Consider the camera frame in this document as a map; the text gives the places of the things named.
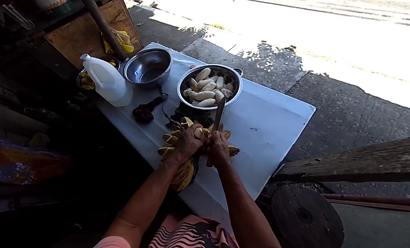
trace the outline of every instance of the bottle handle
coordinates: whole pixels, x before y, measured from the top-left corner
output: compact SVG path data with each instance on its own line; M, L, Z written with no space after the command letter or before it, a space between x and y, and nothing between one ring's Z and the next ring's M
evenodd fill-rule
M95 86L98 86L98 85L99 85L99 87L104 88L104 85L103 85L103 83L98 79L98 76L96 76L96 74L93 72L93 70L90 70L90 71L91 71L91 74L89 73L89 75L90 75L90 77L92 78L92 80L95 82Z

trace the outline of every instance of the person's left hand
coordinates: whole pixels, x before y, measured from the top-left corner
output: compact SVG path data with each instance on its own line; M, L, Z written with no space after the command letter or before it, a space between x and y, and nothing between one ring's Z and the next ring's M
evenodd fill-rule
M182 137L176 144L176 149L173 151L174 154L180 155L182 161L187 160L191 155L193 155L199 148L204 144L203 139L194 138L194 131L196 128L202 127L200 124L193 124L191 127L182 132Z

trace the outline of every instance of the pink shirt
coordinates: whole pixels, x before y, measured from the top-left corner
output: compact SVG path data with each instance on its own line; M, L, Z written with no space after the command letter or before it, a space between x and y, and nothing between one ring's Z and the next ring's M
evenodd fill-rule
M238 248L235 238L220 223L189 215L178 221L169 214L149 248ZM105 237L94 248L130 248L119 236Z

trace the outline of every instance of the plastic jug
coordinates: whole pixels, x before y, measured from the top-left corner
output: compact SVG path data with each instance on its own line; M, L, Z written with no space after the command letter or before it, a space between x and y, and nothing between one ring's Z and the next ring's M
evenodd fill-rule
M88 54L81 55L82 65L95 82L95 90L104 99L115 107L130 104L133 91L131 85L108 62L90 57Z

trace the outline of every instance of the stainless steel bowl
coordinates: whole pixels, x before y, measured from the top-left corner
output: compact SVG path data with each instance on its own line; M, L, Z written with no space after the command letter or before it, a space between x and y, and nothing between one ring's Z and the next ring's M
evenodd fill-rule
M162 48L145 49L127 61L124 78L131 84L155 88L167 80L172 63L169 51Z
M213 77L213 76L221 76L224 78L224 82L226 84L230 83L234 87L233 89L233 96L230 97L225 103L225 106L234 102L237 97L239 97L240 93L242 92L243 88L243 81L242 81L242 76L243 76L243 71L240 68L231 68L226 65L218 65L218 64L207 64L207 65L200 65L196 66L193 69L187 71L179 80L178 85L177 85L177 92L179 95L179 98L188 106L195 108L195 109L200 109L200 110L215 110L217 107L207 107L207 108L202 108L202 107L197 107L194 106L190 103L190 98L189 97L184 97L183 92L184 90L188 89L191 87L191 78L195 78L199 72L201 72L205 68L210 68L211 73L209 74L208 77Z

